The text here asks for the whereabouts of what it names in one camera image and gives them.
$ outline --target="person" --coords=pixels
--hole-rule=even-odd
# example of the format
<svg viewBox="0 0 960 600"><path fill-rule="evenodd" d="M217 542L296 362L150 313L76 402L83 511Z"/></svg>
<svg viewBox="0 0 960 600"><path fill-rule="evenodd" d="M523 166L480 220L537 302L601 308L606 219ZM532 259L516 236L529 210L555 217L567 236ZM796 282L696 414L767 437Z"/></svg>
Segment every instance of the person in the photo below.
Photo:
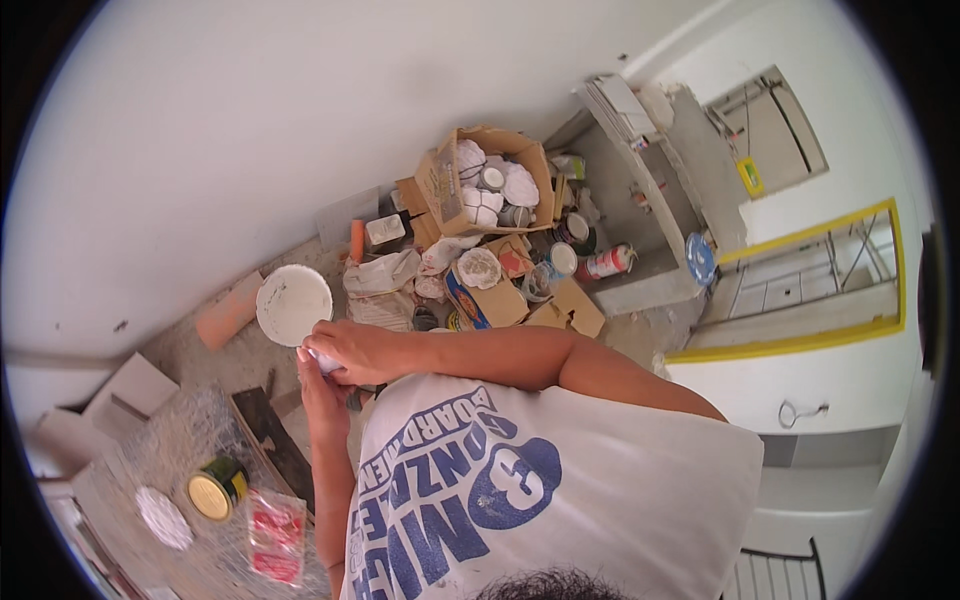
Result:
<svg viewBox="0 0 960 600"><path fill-rule="evenodd" d="M297 355L335 597L720 596L763 446L694 392L548 327L319 322ZM354 475L347 395L386 382Z"/></svg>

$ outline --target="white t-shirt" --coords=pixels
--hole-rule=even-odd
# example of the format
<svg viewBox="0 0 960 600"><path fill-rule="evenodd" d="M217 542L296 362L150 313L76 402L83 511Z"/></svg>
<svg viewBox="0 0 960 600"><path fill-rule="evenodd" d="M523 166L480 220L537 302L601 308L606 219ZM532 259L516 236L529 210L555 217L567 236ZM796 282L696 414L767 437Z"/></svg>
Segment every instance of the white t-shirt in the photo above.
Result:
<svg viewBox="0 0 960 600"><path fill-rule="evenodd" d="M412 375L363 434L341 598L467 598L576 567L635 598L720 596L763 445L718 420Z"/></svg>

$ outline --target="gold can lid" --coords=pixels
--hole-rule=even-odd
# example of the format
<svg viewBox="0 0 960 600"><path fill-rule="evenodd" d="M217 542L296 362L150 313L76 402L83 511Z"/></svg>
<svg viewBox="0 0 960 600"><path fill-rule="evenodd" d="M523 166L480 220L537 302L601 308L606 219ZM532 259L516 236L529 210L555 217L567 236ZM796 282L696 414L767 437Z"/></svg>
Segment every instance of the gold can lid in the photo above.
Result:
<svg viewBox="0 0 960 600"><path fill-rule="evenodd" d="M227 491L206 473L197 473L186 483L186 494L197 511L215 521L230 516Z"/></svg>

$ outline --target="metal railing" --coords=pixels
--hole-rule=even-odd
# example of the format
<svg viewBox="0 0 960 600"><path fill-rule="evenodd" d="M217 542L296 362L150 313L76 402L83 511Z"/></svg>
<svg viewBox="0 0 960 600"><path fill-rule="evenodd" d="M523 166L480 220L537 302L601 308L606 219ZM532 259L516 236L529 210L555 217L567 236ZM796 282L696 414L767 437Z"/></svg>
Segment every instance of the metal railing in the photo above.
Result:
<svg viewBox="0 0 960 600"><path fill-rule="evenodd" d="M827 600L824 571L813 538L810 538L809 556L742 548L726 591L720 595L720 600L777 598Z"/></svg>

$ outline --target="yellow door frame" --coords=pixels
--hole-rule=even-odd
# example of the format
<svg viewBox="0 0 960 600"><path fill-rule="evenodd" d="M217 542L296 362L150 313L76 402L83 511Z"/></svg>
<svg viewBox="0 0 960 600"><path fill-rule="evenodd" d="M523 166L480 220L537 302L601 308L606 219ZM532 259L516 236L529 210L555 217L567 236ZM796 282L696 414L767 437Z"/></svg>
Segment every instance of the yellow door frame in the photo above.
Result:
<svg viewBox="0 0 960 600"><path fill-rule="evenodd" d="M891 335L903 331L906 323L906 269L903 260L903 243L900 235L900 217L897 213L897 202L889 198L881 203L868 206L849 215L827 221L811 228L789 233L782 237L741 248L733 252L721 254L717 258L717 265L730 264L762 252L796 244L803 240L823 235L828 231L851 225L858 221L870 218L883 211L890 212L890 228L894 236L894 253L897 257L897 314L890 317L874 318L866 323L841 327L830 331L822 331L810 335L794 336L782 340L768 342L751 342L734 346L719 346L716 348L692 348L677 352L667 352L663 356L665 364L703 363L720 360L736 360L740 358L758 358L791 352L805 352L820 348L831 348L844 344L853 344L871 340L884 335Z"/></svg>

